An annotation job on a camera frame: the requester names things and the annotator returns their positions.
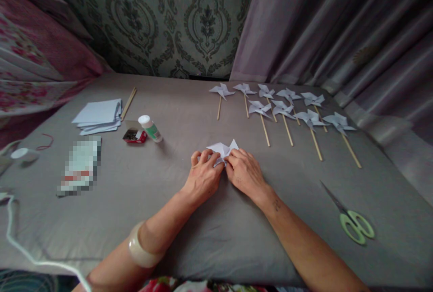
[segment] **forearm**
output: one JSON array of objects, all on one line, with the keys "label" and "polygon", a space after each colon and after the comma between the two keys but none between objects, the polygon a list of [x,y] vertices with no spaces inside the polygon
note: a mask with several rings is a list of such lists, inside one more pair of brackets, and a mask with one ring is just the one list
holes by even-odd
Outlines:
[{"label": "forearm", "polygon": [[[142,248],[151,254],[164,253],[196,208],[188,196],[176,193],[140,227],[138,239]],[[125,239],[89,274],[87,280],[93,291],[136,292],[152,274],[153,268],[134,263],[128,244]],[[81,285],[74,289],[79,291],[84,291]]]},{"label": "forearm", "polygon": [[310,290],[368,291],[344,261],[270,187],[263,196],[257,205]]}]

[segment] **bracelet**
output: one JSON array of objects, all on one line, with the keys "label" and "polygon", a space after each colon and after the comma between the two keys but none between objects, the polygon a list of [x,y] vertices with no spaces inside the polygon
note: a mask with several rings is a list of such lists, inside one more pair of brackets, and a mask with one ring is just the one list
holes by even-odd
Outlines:
[{"label": "bracelet", "polygon": [[156,264],[160,262],[160,260],[164,257],[165,253],[162,254],[151,254],[148,253],[141,247],[140,242],[138,241],[138,230],[143,225],[144,221],[138,223],[132,230],[129,235],[129,253],[131,254],[134,263],[136,263],[140,267],[144,268],[152,268]]}]

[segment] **glue bottle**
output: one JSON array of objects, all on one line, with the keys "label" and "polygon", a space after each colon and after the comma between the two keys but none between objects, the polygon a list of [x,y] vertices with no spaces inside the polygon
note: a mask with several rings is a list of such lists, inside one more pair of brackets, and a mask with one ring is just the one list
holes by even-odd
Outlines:
[{"label": "glue bottle", "polygon": [[156,125],[150,119],[149,115],[142,115],[138,118],[138,122],[143,127],[144,131],[147,133],[149,137],[156,143],[162,141],[162,135],[159,133]]}]

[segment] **hand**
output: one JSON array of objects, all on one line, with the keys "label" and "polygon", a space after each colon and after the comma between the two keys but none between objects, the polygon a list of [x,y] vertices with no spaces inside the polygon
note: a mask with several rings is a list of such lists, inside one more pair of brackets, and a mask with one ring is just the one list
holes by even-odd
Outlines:
[{"label": "hand", "polygon": [[188,179],[180,191],[186,192],[196,207],[204,203],[218,189],[224,163],[219,163],[216,167],[213,165],[219,157],[220,154],[213,153],[211,149],[206,149],[203,152],[196,151],[191,156],[192,167]]},{"label": "hand", "polygon": [[242,148],[233,149],[230,156],[224,160],[227,161],[226,171],[229,180],[255,204],[258,204],[269,188],[258,161]]}]

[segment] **green scissors handle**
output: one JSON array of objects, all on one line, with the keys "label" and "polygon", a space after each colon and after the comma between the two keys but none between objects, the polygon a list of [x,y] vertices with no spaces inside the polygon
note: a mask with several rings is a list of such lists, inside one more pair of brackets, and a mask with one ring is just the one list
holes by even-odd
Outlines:
[{"label": "green scissors handle", "polygon": [[[367,227],[367,230],[365,230],[364,226],[361,225],[360,221]],[[365,237],[367,238],[374,238],[374,230],[372,226],[368,223],[368,221],[361,216],[360,214],[354,212],[354,211],[347,211],[347,214],[340,213],[340,222],[341,225],[346,232],[346,234],[356,243],[360,245],[365,244]],[[357,233],[357,237],[354,237],[354,235],[348,230],[347,226],[351,226],[353,231]]]}]

